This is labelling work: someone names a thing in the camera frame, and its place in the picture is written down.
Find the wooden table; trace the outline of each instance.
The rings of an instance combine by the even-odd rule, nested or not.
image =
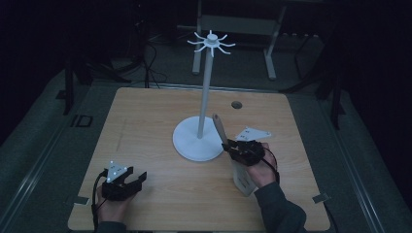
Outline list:
[[[240,101],[243,108],[233,109],[232,101]],[[198,116],[200,103],[200,90],[120,88],[79,196],[91,198],[96,177],[114,160],[134,167],[127,183],[148,172],[125,220],[130,230],[263,231],[255,195],[245,197],[235,187],[227,153],[193,162],[173,146],[176,125]],[[221,117],[230,139],[246,126],[270,131],[273,136],[260,141],[267,142],[278,159],[287,198],[306,212],[307,230],[329,229],[324,205],[312,200],[318,186],[285,95],[210,91],[207,116],[212,113]],[[68,225],[92,229],[90,206],[75,205]]]

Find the white stand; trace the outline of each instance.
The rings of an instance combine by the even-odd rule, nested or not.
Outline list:
[[[200,52],[207,48],[205,72],[203,78],[202,103],[200,106],[200,116],[192,116],[181,121],[173,132],[173,144],[178,153],[192,161],[207,161],[217,157],[222,153],[222,140],[216,130],[212,119],[206,117],[207,102],[209,98],[209,86],[212,75],[214,48],[218,48],[225,54],[230,54],[224,51],[220,45],[232,47],[220,43],[226,36],[218,39],[218,36],[210,31],[206,38],[202,38],[194,33],[197,38],[202,39],[202,42],[190,42],[193,45],[203,44],[203,47],[195,52]]]

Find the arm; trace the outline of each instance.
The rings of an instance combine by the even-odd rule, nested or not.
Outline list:
[[[124,201],[109,201],[102,197],[102,186],[97,188],[97,210],[99,216],[99,225],[97,233],[123,233],[126,232],[126,226],[123,223],[124,215],[131,200],[135,195]]]
[[[264,159],[277,168],[276,159],[269,152],[269,146]],[[288,201],[281,187],[276,183],[273,171],[262,161],[246,168],[252,180],[258,187],[255,197],[260,206],[263,223],[267,232],[306,232],[304,224],[306,214],[294,203]]]

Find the person's right hand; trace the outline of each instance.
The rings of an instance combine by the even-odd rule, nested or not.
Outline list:
[[[264,150],[264,159],[268,161],[274,168],[277,168],[276,159],[270,153],[269,145],[267,143],[262,143],[262,145],[267,149]],[[249,173],[249,176],[252,178],[258,188],[276,182],[275,173],[263,161],[260,161],[258,164],[255,164],[253,166],[246,167],[246,171]]]

